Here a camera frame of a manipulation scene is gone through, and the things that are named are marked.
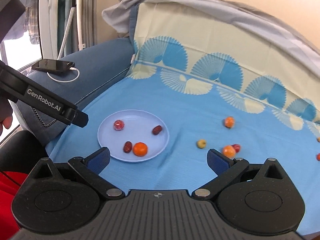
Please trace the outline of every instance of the red clothing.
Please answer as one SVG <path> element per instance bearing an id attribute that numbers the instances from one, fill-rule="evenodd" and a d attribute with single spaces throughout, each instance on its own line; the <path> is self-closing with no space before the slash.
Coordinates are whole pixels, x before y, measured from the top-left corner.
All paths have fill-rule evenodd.
<path id="1" fill-rule="evenodd" d="M 7 171 L 6 174 L 19 184 L 26 179 L 27 174 Z M 0 240 L 12 237 L 19 227 L 11 212 L 11 202 L 19 186 L 0 173 Z"/>

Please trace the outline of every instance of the white cable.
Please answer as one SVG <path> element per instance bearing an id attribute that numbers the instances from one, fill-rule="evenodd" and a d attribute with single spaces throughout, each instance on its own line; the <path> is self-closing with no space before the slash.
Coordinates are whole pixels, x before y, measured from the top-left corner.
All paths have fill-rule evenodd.
<path id="1" fill-rule="evenodd" d="M 73 14 L 75 13 L 76 7 L 71 7 L 70 9 L 70 13 L 69 13 L 69 17 L 68 17 L 68 21 L 67 21 L 67 26 L 66 26 L 66 30 L 64 32 L 63 35 L 63 39 L 62 39 L 62 44 L 61 44 L 61 48 L 60 48 L 60 52 L 59 52 L 59 56 L 58 59 L 61 59 L 64 55 L 64 48 L 66 46 L 67 43 L 67 38 L 69 36 L 69 31 L 72 25 L 72 18 L 73 18 Z"/>
<path id="2" fill-rule="evenodd" d="M 79 71 L 77 68 L 71 67 L 70 70 L 76 70 L 76 71 L 78 72 L 78 75 L 77 75 L 74 79 L 72 79 L 72 80 L 67 80 L 67 81 L 55 79 L 55 78 L 53 78 L 52 76 L 50 76 L 50 74 L 49 74 L 48 72 L 47 72 L 47 74 L 48 74 L 48 76 L 49 76 L 52 80 L 54 80 L 54 81 L 56 81 L 56 82 L 69 83 L 69 82 L 75 81 L 75 80 L 80 76 L 80 71 Z"/>

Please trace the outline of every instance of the beige fabric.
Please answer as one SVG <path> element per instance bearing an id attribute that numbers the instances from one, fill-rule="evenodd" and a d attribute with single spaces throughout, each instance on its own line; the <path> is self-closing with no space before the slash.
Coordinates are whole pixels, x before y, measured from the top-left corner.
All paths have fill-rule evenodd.
<path id="1" fill-rule="evenodd" d="M 314 121 L 320 121 L 319 78 L 270 42 L 190 7 L 173 3 L 140 4 L 135 31 L 138 47 L 156 36 L 172 37 L 184 46 L 188 54 L 186 73 L 208 53 L 228 54 L 242 67 L 241 92 L 259 76 L 274 76 L 287 89 L 283 109 L 297 98 L 308 98 L 318 109 Z"/>

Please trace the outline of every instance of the black cord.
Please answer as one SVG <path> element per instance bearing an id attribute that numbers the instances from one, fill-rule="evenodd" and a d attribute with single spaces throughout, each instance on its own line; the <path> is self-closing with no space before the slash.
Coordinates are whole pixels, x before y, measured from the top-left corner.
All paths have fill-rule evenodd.
<path id="1" fill-rule="evenodd" d="M 11 180 L 14 184 L 17 184 L 19 187 L 21 187 L 21 185 L 18 183 L 18 182 L 16 182 L 14 179 L 12 179 L 10 176 L 8 176 L 4 171 L 2 171 L 1 169 L 0 169 L 0 172 L 4 175 L 4 176 L 6 176 L 9 180 Z"/>

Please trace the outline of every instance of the black phone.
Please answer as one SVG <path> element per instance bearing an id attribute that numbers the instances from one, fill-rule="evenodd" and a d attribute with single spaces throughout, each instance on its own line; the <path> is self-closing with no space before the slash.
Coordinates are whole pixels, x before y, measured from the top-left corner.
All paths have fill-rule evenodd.
<path id="1" fill-rule="evenodd" d="M 75 64 L 70 61 L 41 59 L 40 61 L 34 63 L 31 68 L 38 71 L 59 74 L 68 71 L 71 67 L 74 66 Z"/>

